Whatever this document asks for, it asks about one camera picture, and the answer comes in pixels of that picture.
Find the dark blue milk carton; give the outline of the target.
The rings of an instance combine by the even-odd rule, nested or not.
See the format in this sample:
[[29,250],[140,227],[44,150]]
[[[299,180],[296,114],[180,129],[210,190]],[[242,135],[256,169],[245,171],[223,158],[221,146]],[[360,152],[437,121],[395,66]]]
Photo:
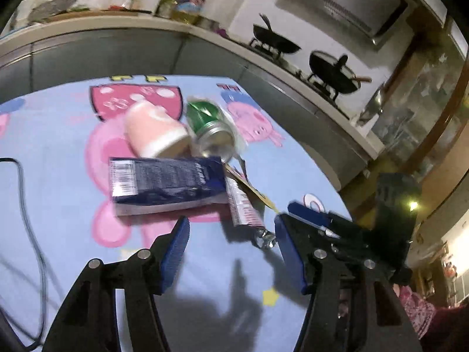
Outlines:
[[227,204],[219,157],[111,158],[111,200],[118,216],[158,214]]

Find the pink white cup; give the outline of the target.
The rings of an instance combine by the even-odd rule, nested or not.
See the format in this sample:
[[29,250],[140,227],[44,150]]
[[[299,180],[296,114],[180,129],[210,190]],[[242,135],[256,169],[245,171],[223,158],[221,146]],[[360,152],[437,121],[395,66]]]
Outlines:
[[182,123],[170,117],[163,106],[148,101],[135,103],[126,111],[124,131],[134,154],[141,158],[178,157],[191,143]]

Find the kitchen counter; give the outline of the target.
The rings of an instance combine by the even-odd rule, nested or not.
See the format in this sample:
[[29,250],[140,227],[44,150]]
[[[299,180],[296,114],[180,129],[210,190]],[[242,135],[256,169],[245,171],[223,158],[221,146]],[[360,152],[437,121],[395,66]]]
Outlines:
[[141,15],[78,16],[1,38],[1,100],[113,75],[226,76],[349,184],[384,146],[293,72],[244,45],[186,24]]

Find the green crushed can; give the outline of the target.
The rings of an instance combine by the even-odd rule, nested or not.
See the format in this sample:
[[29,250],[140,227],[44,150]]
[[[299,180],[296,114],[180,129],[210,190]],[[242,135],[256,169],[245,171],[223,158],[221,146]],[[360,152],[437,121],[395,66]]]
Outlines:
[[186,120],[195,136],[195,147],[203,157],[219,157],[227,163],[235,154],[234,132],[222,110],[204,99],[188,100]]

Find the cartoon pig tablecloth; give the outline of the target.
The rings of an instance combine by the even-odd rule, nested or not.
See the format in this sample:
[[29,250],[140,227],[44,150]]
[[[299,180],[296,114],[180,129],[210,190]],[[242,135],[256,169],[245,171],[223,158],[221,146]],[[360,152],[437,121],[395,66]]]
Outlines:
[[125,261],[188,218],[155,301],[173,351],[292,351],[308,298],[254,246],[292,201],[348,212],[310,149],[332,129],[226,77],[90,79],[1,102],[1,313],[45,346],[89,261]]

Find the pink foil wrapper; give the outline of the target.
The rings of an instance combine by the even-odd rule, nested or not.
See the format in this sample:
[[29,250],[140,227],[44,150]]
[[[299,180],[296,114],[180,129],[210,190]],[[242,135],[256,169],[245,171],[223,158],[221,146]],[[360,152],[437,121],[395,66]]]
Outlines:
[[227,196],[233,226],[261,250],[271,250],[277,244],[276,236],[263,220],[263,210],[254,206],[254,199],[241,188],[239,182],[228,177]]

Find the black pan with lid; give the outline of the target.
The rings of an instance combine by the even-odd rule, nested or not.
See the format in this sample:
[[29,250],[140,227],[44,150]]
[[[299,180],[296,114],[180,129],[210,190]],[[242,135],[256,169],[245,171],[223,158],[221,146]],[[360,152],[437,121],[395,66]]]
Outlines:
[[346,64],[348,55],[340,58],[315,50],[309,56],[311,74],[306,81],[316,87],[327,99],[335,101],[340,94],[353,94],[362,84],[370,84],[369,76],[356,75]]

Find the black wok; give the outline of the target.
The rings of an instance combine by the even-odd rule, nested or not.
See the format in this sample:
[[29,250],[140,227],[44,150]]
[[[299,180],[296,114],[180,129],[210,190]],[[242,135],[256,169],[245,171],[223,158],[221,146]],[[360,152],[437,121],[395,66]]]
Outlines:
[[269,54],[275,60],[279,60],[284,54],[294,54],[301,50],[301,47],[296,43],[275,33],[269,18],[265,14],[260,13],[259,16],[265,25],[253,25],[254,37],[249,43],[250,47]]

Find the yellow snack bag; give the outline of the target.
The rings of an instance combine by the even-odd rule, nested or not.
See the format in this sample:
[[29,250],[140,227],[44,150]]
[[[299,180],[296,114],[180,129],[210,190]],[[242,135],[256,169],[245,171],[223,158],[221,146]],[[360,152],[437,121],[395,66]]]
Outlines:
[[238,154],[234,155],[235,160],[239,163],[241,170],[239,171],[234,166],[230,165],[229,163],[225,163],[224,168],[227,173],[233,177],[235,180],[240,182],[243,187],[246,187],[247,190],[254,194],[263,204],[271,209],[274,213],[278,214],[279,210],[277,209],[276,205],[264,194],[262,194],[258,189],[250,183],[248,176],[247,176],[247,164],[244,159],[239,156]]

